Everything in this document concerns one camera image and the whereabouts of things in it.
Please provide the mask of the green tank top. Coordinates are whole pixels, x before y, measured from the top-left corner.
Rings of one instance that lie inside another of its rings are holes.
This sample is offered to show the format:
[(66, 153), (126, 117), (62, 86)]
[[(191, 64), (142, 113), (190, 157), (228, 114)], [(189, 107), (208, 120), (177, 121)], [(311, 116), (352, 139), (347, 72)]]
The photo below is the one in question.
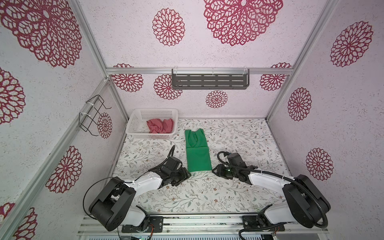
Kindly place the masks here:
[(211, 171), (210, 151), (204, 130), (185, 130), (185, 139), (188, 171)]

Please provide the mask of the pink red tank top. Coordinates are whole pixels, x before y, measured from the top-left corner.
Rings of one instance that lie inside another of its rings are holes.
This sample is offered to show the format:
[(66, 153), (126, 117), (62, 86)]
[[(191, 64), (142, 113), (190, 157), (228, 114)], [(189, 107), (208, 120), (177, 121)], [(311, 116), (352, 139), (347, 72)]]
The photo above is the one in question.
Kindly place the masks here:
[(173, 119), (151, 119), (147, 121), (150, 134), (170, 134), (174, 128)]

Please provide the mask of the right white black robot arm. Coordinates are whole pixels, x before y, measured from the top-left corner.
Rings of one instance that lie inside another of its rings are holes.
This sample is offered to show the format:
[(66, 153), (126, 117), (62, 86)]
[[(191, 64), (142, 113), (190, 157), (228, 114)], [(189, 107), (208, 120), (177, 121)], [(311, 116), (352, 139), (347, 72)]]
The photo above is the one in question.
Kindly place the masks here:
[(257, 213), (257, 230), (276, 229), (288, 223), (298, 223), (309, 229), (328, 227), (327, 213), (331, 205), (307, 176), (282, 176), (256, 166), (247, 166), (238, 153), (222, 151), (217, 154), (217, 159), (220, 164), (212, 170), (216, 176), (237, 179), (283, 196), (283, 203), (268, 205)]

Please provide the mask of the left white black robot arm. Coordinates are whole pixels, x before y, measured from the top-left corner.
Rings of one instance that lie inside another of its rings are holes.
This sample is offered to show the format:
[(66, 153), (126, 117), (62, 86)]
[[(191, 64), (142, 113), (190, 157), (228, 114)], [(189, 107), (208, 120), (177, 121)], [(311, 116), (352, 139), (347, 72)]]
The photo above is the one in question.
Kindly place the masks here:
[(132, 205), (135, 197), (168, 185), (177, 187), (191, 176), (192, 174), (183, 167), (179, 159), (169, 156), (163, 163), (148, 170), (137, 180), (108, 178), (108, 183), (85, 213), (109, 232), (119, 226), (130, 226), (138, 232), (144, 232), (152, 227), (150, 214), (143, 208)]

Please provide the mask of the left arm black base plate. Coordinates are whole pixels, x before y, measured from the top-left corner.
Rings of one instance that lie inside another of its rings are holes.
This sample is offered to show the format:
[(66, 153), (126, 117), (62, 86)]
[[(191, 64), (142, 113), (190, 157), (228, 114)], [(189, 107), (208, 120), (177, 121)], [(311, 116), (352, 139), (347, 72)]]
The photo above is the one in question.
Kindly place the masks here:
[(145, 217), (144, 221), (138, 226), (123, 225), (122, 233), (161, 233), (164, 226), (163, 216), (149, 216)]

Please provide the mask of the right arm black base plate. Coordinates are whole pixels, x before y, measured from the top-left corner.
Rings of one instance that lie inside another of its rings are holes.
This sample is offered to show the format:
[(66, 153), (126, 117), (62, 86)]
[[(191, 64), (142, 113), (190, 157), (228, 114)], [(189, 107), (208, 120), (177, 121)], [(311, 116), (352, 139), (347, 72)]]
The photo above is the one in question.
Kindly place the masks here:
[(265, 212), (271, 206), (272, 205), (268, 205), (253, 215), (242, 216), (244, 230), (248, 232), (276, 231), (280, 226), (285, 225), (287, 222), (273, 224), (267, 219)]

